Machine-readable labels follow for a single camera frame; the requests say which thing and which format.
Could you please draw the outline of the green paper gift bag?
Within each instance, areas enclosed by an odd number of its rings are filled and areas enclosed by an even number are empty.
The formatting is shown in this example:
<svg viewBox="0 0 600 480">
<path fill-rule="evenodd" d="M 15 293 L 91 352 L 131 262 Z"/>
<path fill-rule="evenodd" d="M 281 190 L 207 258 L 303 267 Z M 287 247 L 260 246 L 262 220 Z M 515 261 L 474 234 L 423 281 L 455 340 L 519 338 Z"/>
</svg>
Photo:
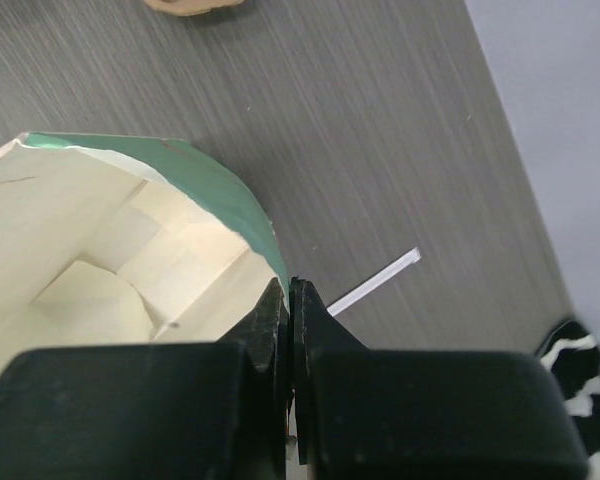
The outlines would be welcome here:
<svg viewBox="0 0 600 480">
<path fill-rule="evenodd" d="M 0 374 L 36 348 L 218 340 L 271 282 L 289 277 L 263 208 L 185 141 L 0 147 Z"/>
</svg>

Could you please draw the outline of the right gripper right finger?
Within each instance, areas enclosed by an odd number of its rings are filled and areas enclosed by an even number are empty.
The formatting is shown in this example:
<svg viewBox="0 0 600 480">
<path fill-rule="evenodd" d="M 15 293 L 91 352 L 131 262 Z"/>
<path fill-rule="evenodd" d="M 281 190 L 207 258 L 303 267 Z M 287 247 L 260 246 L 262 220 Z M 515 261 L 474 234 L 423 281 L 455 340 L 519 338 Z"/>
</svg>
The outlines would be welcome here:
<svg viewBox="0 0 600 480">
<path fill-rule="evenodd" d="M 313 479 L 583 479 L 556 381 L 528 354 L 365 347 L 290 286 L 300 463 Z"/>
</svg>

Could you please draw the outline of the brown cardboard cup carrier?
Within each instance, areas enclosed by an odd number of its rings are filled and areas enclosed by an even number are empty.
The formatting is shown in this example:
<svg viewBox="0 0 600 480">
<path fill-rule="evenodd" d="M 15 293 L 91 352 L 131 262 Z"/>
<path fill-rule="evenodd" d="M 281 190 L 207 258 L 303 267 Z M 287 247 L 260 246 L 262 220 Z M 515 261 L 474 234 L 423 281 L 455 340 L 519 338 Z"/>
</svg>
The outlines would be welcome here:
<svg viewBox="0 0 600 480">
<path fill-rule="evenodd" d="M 243 0 L 144 0 L 144 3 L 158 12 L 178 17 L 190 17 L 217 9 L 234 7 L 243 3 Z"/>
</svg>

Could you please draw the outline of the white wrapped straw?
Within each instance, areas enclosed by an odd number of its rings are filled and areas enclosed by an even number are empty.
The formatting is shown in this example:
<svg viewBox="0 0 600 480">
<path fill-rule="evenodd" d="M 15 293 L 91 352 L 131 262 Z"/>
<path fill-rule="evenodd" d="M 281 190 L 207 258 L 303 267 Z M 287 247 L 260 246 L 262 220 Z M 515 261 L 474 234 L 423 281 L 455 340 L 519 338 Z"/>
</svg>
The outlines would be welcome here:
<svg viewBox="0 0 600 480">
<path fill-rule="evenodd" d="M 334 317 L 338 316 L 389 280 L 393 279 L 400 272 L 409 266 L 416 264 L 420 260 L 421 253 L 418 248 L 409 250 L 328 306 L 328 313 Z"/>
</svg>

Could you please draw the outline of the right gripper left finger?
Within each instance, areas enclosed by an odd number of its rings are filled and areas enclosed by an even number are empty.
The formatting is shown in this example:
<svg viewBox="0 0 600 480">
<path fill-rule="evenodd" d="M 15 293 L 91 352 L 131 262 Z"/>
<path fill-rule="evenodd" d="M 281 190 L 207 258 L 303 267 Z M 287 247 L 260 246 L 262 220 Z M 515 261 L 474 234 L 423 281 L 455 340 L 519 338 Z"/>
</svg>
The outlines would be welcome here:
<svg viewBox="0 0 600 480">
<path fill-rule="evenodd" d="M 60 347 L 0 374 L 0 479 L 282 479 L 285 291 L 219 340 Z"/>
</svg>

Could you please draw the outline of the zebra print blanket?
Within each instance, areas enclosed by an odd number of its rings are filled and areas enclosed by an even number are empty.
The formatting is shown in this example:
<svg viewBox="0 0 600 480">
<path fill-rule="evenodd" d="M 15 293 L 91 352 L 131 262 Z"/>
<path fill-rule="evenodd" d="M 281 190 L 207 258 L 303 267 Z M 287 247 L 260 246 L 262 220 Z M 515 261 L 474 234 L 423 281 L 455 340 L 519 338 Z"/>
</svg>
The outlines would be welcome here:
<svg viewBox="0 0 600 480">
<path fill-rule="evenodd" d="M 536 356 L 557 381 L 564 407 L 588 456 L 590 479 L 600 479 L 600 345 L 574 317 L 561 320 Z"/>
</svg>

